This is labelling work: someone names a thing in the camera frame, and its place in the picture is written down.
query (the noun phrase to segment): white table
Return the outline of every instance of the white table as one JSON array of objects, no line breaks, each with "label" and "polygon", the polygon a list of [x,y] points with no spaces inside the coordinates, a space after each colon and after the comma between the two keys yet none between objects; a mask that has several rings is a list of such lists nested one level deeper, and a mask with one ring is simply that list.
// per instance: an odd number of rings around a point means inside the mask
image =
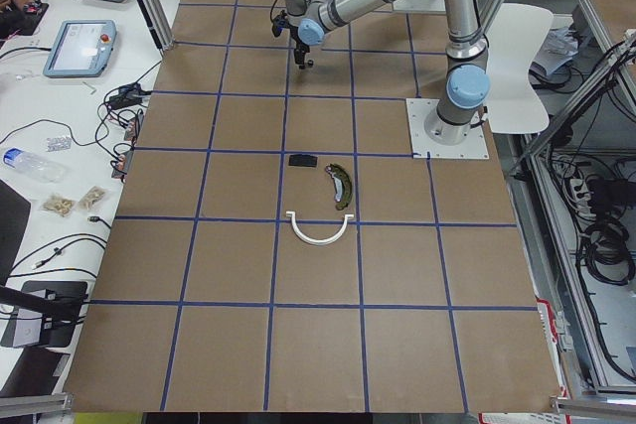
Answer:
[{"label": "white table", "polygon": [[[51,79],[42,75],[47,52],[26,51],[12,54],[0,60],[0,138],[8,132],[41,118],[67,123],[80,143],[93,140],[94,130],[99,123],[96,110],[103,96],[113,88],[137,80],[150,67],[161,60],[150,33],[145,25],[136,0],[126,0],[121,4],[98,0],[44,0],[50,4],[35,35],[18,37],[8,41],[0,50],[0,55],[19,47],[50,47],[65,20],[110,19],[117,26],[117,39],[108,67],[97,78]],[[168,21],[172,25],[179,0],[160,0]],[[144,89],[152,89],[158,68],[142,81]],[[110,148],[123,139],[123,129],[109,126],[110,135],[102,144]],[[24,177],[10,168],[0,165],[0,179],[14,190],[32,201],[29,223],[22,241],[18,259],[35,248],[58,237],[88,232],[108,236],[108,229],[99,222],[88,222],[89,213],[72,212],[67,217],[59,217],[52,212],[40,210],[42,202],[51,194],[78,200],[92,186],[100,186],[109,191],[99,204],[97,215],[112,222],[122,184],[110,178],[110,157],[98,146],[78,147],[59,152],[46,152],[46,139],[67,135],[63,126],[41,123],[11,136],[0,148],[17,147],[43,155],[70,168],[65,178],[57,184],[41,184]],[[38,260],[51,255],[53,247],[22,264],[15,273],[32,271],[31,266]],[[65,253],[40,270],[78,267],[97,273],[102,250],[90,242],[81,242],[65,250]],[[59,272],[35,277],[10,278],[7,286],[20,289],[27,280],[85,280],[88,291],[92,290],[92,279],[80,272]],[[0,333],[8,322],[0,323]],[[77,327],[72,344],[64,349],[54,350],[73,353],[81,330]],[[0,349],[0,386],[6,382],[9,373],[20,356],[21,350]],[[58,381],[55,392],[60,392],[66,380],[69,365]]]}]

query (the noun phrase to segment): water bottle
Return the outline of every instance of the water bottle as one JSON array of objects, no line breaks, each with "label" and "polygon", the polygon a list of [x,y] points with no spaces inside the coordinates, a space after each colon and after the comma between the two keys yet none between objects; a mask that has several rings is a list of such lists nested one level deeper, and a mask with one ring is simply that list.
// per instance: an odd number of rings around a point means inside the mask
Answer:
[{"label": "water bottle", "polygon": [[18,148],[0,150],[0,155],[4,164],[42,183],[57,183],[67,173],[66,166]]}]

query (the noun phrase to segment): white semicircular part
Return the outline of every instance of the white semicircular part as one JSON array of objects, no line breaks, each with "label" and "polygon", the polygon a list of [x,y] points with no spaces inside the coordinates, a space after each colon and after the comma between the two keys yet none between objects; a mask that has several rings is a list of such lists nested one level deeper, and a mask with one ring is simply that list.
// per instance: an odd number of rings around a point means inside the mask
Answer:
[{"label": "white semicircular part", "polygon": [[488,106],[493,133],[539,133],[548,113],[528,81],[528,70],[553,24],[552,12],[522,4],[502,4],[488,31],[491,88]]},{"label": "white semicircular part", "polygon": [[352,213],[346,213],[345,218],[343,219],[342,225],[340,226],[340,229],[334,235],[328,238],[311,238],[305,235],[304,233],[302,233],[302,231],[300,231],[300,228],[298,228],[298,224],[296,223],[296,212],[287,211],[286,215],[290,217],[291,228],[293,229],[294,233],[298,236],[298,238],[300,238],[303,242],[310,243],[311,245],[329,245],[330,243],[335,242],[340,237],[342,237],[343,234],[345,233],[349,220],[354,219],[354,215]]}]

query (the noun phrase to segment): brown cardboard surface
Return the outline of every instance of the brown cardboard surface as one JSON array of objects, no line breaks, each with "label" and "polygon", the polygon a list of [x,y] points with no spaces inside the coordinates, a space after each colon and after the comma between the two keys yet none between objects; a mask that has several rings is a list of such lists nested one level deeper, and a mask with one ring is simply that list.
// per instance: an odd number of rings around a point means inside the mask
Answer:
[{"label": "brown cardboard surface", "polygon": [[361,234],[368,303],[446,304],[434,228],[375,225]]},{"label": "brown cardboard surface", "polygon": [[185,220],[117,220],[92,298],[179,300],[192,227]]},{"label": "brown cardboard surface", "polygon": [[267,310],[188,307],[166,410],[260,410],[266,343]]},{"label": "brown cardboard surface", "polygon": [[538,315],[465,311],[455,320],[470,409],[550,411],[542,394],[556,392],[555,373]]},{"label": "brown cardboard surface", "polygon": [[594,10],[614,43],[622,42],[627,29],[633,29],[636,0],[591,0]]},{"label": "brown cardboard surface", "polygon": [[273,340],[272,411],[364,407],[357,310],[276,310]]},{"label": "brown cardboard surface", "polygon": [[74,410],[156,409],[177,307],[93,304],[88,314],[66,382]]},{"label": "brown cardboard surface", "polygon": [[448,312],[372,310],[365,318],[375,410],[462,412]]},{"label": "brown cardboard surface", "polygon": [[[443,19],[374,13],[301,71],[270,36],[272,1],[182,0],[76,409],[545,409],[557,383],[492,137],[489,161],[410,156],[403,98],[441,92]],[[296,152],[318,167],[288,166]],[[354,183],[344,211],[329,163]],[[316,238],[355,219],[317,247],[289,210]]]}]

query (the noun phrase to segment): power strip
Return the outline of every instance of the power strip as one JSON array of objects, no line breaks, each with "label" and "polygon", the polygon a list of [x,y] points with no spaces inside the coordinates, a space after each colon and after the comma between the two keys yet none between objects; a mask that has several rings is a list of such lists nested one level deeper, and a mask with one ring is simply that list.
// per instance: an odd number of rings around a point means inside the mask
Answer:
[{"label": "power strip", "polygon": [[592,194],[587,183],[583,179],[572,178],[568,182],[570,198],[575,204],[578,215],[588,220],[595,220],[596,214],[592,212],[589,205]]}]

